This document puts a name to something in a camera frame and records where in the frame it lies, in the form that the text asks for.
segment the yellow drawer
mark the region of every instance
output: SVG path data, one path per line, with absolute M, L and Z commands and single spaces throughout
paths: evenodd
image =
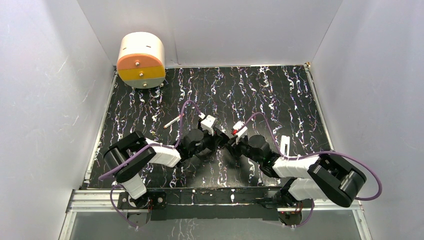
M 122 80 L 127 81 L 164 78 L 166 73 L 164 66 L 151 66 L 143 68 L 122 69 L 118 70 L 118 74 Z

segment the gray wall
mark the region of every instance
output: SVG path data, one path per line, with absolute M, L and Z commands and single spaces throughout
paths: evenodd
M 0 238 L 59 237 L 113 67 L 76 0 L 0 7 Z
M 311 61 L 342 0 L 78 2 L 114 65 L 126 34 L 150 32 L 178 67 Z
M 424 239 L 423 13 L 420 0 L 344 0 L 312 62 L 335 149 L 382 179 L 364 203 L 376 240 Z

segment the gray floor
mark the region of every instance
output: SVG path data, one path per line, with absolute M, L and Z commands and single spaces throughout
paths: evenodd
M 130 217 L 138 224 L 144 215 Z M 351 210 L 315 211 L 297 229 L 282 228 L 278 221 L 261 219 L 177 219 L 150 221 L 139 231 L 116 212 L 79 212 L 71 240 L 359 240 Z

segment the marker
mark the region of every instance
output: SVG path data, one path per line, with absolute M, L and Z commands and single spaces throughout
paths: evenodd
M 168 122 L 165 126 L 163 126 L 163 129 L 167 129 L 169 126 L 171 126 L 172 124 L 174 124 L 176 121 L 180 120 L 180 116 L 178 115 L 176 118 L 174 118 L 172 121 Z

